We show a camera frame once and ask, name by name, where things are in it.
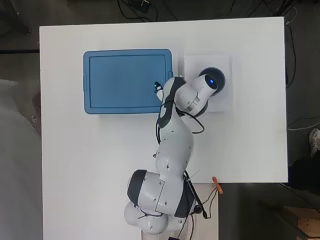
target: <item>blue tray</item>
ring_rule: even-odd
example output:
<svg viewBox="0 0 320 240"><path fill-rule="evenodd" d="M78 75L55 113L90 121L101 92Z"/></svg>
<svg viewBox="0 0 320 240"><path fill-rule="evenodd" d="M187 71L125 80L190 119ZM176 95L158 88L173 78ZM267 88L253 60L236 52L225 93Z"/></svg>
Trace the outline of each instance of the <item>blue tray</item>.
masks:
<svg viewBox="0 0 320 240"><path fill-rule="evenodd" d="M172 77L168 49L90 51L83 56L84 106L89 114L155 113L154 83Z"/></svg>

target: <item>floor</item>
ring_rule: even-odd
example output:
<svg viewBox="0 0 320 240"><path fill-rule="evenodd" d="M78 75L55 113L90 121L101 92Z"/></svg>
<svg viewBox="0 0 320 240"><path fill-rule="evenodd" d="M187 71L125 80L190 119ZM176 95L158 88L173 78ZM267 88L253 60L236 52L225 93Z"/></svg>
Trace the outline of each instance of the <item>floor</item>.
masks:
<svg viewBox="0 0 320 240"><path fill-rule="evenodd" d="M122 17L115 0L12 0L20 18L32 33L23 36L10 33L0 37L0 49L39 48L38 27L43 25L99 24L129 22ZM151 1L158 9L159 21L172 21L161 0ZM232 0L167 0L167 5L179 20L242 18L270 16L270 9L260 0L237 0L231 11ZM265 0L271 10L281 1ZM126 14L131 12L123 7ZM296 75L293 84L287 89L287 117L291 128L308 126L319 121L320 108L320 4L311 0L299 1L297 16L291 12L287 16L293 33L296 51ZM155 18L150 9L149 18ZM286 27L287 72L289 80L293 74L293 51L289 28ZM41 132L41 119L34 108L32 99L40 91L39 54L0 55L0 79L20 83L15 93L21 113ZM288 132L289 164L307 153L308 131ZM270 218L259 205L260 200L272 205L305 206L292 193L276 184L225 184L225 194L220 196L220 239L295 239L281 225ZM319 198L303 193L314 202Z"/></svg>

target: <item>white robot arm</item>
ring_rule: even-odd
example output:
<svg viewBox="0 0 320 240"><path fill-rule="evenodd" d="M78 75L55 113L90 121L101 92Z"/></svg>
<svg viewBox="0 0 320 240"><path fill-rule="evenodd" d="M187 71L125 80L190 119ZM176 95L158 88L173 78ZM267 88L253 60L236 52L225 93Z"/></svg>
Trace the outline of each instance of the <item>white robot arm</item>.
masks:
<svg viewBox="0 0 320 240"><path fill-rule="evenodd" d="M205 112L208 99L220 92L224 83L220 70L208 68L191 83L174 77L163 88L155 84L155 92L162 101L157 120L157 173L146 170L133 173L127 191L131 202L125 208L128 224L149 234L160 234L182 229L185 218L194 212L203 211L206 218L185 171L193 148L193 135L181 116L199 116Z"/></svg>

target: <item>black cable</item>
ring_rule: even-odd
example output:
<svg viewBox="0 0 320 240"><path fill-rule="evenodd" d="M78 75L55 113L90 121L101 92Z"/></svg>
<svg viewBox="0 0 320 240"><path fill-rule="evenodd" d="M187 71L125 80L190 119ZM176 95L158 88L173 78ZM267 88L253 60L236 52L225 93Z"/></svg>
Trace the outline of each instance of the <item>black cable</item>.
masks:
<svg viewBox="0 0 320 240"><path fill-rule="evenodd" d="M39 53L39 49L17 49L17 50L0 50L0 54L24 54L24 53Z"/></svg>
<svg viewBox="0 0 320 240"><path fill-rule="evenodd" d="M152 4L151 4L151 7L153 7L156 12L156 22L158 22L158 9L156 8L155 5L152 5Z"/></svg>
<svg viewBox="0 0 320 240"><path fill-rule="evenodd" d="M200 127L202 128L202 130L199 131L199 132L192 132L193 134L200 134L200 133L203 133L203 132L204 132L204 130L205 130L204 126L202 125L202 123L201 123L195 116L192 116L190 113L187 113L187 112L184 112L184 111L180 111L180 110L179 110L179 112L181 112L181 113L183 113L183 114L186 114L186 115L188 115L189 117L193 118L193 120L195 120L195 121L200 125Z"/></svg>
<svg viewBox="0 0 320 240"><path fill-rule="evenodd" d="M296 49L295 49L295 46L294 46L294 39L293 39L293 34L292 34L292 29L291 29L291 26L288 26L287 27L289 28L289 32L290 32L290 38L291 38L291 43L292 43L292 51L293 51L293 61L294 61L294 64L293 64L293 74L292 74L292 78L291 78L291 81L287 84L287 88L289 88L292 83L294 82L294 79L295 79L295 76L296 76L296 70L297 70L297 55L296 55Z"/></svg>
<svg viewBox="0 0 320 240"><path fill-rule="evenodd" d="M261 4L263 3L263 1L260 1L259 4L252 10L252 12L248 15L248 17L250 17L255 11L258 10L258 8L261 6Z"/></svg>
<svg viewBox="0 0 320 240"><path fill-rule="evenodd" d="M309 200L307 200L306 198L302 197L300 194L296 193L295 191L291 190L290 187L282 184L282 183L278 183L279 186L287 189L288 191L290 191L291 193L293 193L294 195L296 195L297 197L299 197L300 199L302 199L304 202L306 202L310 207L312 207L314 210L316 210L319 214L320 214L320 210L313 204L311 203Z"/></svg>
<svg viewBox="0 0 320 240"><path fill-rule="evenodd" d="M131 8L131 6L129 4L127 4L125 1L121 0L121 2L126 5L137 17L128 17L124 14L122 8L121 8L121 5L120 5L120 0L117 0L117 4L118 4L118 7L119 7L119 10L121 12L121 15L125 18L125 19L128 19L128 20L140 20L142 22L144 22L144 20L147 20L149 22L152 22L149 18L147 17L141 17L138 15L138 13L133 9Z"/></svg>
<svg viewBox="0 0 320 240"><path fill-rule="evenodd" d="M208 217L208 219L210 219L212 216L211 207L212 207L213 200L215 199L215 197L217 195L217 192L218 192L218 189L216 190L216 192L213 195L213 198L211 199L210 206L209 206L210 217Z"/></svg>
<svg viewBox="0 0 320 240"><path fill-rule="evenodd" d="M185 183L183 183L183 190L186 192L186 202L187 202L187 214L188 214L188 210L189 210L189 197L188 197L188 191L186 190L186 187L185 187L186 185L185 185ZM181 233L182 233L182 230L183 230L183 228L184 228L184 225L186 224L186 222L187 222L187 219L188 219L188 217L189 217L189 215L186 217L186 219L184 220L184 223L183 223L183 225L182 225L182 228L181 228L181 230L180 230L180 232L179 232L179 235L178 235L178 238L180 237L180 235L181 235Z"/></svg>
<svg viewBox="0 0 320 240"><path fill-rule="evenodd" d="M217 188L214 188L214 189L211 191L211 193L210 193L210 195L209 195L208 199L207 199L207 200L205 200L205 201L202 203L202 205L203 205L203 204L205 204L205 203L207 203L207 202L209 201L209 199L210 199L210 197L211 197L212 193L213 193L216 189L217 189Z"/></svg>
<svg viewBox="0 0 320 240"><path fill-rule="evenodd" d="M192 228L191 228L191 233L190 233L189 240L192 239L192 237L193 237L193 232L194 232L194 219L193 219L193 215L191 215L191 220L192 220Z"/></svg>
<svg viewBox="0 0 320 240"><path fill-rule="evenodd" d="M269 10L269 12L272 14L272 16L273 16L273 11L272 11L272 9L270 8L270 6L269 6L269 4L265 1L265 0L262 0L262 2L263 2L263 4L268 8L268 10Z"/></svg>
<svg viewBox="0 0 320 240"><path fill-rule="evenodd" d="M230 8L230 13L232 13L232 10L233 10L234 5L236 4L236 1L237 1L237 0L233 0L233 1L232 1L232 3L231 3L231 8Z"/></svg>
<svg viewBox="0 0 320 240"><path fill-rule="evenodd" d="M165 6L165 8L167 9L168 13L176 20L178 21L178 18L176 17L176 15L174 15L174 13L171 11L171 9L169 8L169 6L166 3L166 0L162 0L162 4L163 6Z"/></svg>

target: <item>white tabletop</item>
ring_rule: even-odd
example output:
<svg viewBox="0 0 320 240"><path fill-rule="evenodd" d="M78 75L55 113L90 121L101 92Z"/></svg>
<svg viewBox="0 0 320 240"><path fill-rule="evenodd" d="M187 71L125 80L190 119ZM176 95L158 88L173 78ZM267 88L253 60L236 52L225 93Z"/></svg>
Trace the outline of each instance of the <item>white tabletop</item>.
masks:
<svg viewBox="0 0 320 240"><path fill-rule="evenodd" d="M283 18L40 28L44 237L139 239L123 209L128 178L154 170L155 114L88 115L89 50L168 48L232 59L233 110L206 114L189 174L195 182L287 180Z"/></svg>

